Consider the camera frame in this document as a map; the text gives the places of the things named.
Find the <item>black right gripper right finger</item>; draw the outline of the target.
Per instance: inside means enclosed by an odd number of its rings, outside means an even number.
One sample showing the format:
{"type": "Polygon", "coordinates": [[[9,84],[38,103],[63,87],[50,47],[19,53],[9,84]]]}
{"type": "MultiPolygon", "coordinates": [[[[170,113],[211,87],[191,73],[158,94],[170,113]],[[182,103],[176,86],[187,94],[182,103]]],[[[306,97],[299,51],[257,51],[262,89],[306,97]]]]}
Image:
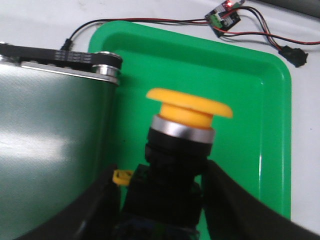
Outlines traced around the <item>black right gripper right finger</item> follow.
{"type": "Polygon", "coordinates": [[[202,175],[204,213],[212,240],[318,240],[319,235],[253,197],[210,160],[202,175]]]}

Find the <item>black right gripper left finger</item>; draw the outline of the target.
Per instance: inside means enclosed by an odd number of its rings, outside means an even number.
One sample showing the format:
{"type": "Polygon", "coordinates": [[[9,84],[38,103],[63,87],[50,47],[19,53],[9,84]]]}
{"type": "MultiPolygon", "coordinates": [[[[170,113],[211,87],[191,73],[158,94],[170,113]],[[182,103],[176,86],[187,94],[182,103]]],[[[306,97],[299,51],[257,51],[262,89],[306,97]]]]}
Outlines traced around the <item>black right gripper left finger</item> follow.
{"type": "Polygon", "coordinates": [[[121,191],[111,164],[76,200],[19,240],[109,240],[116,224],[121,191]]]}

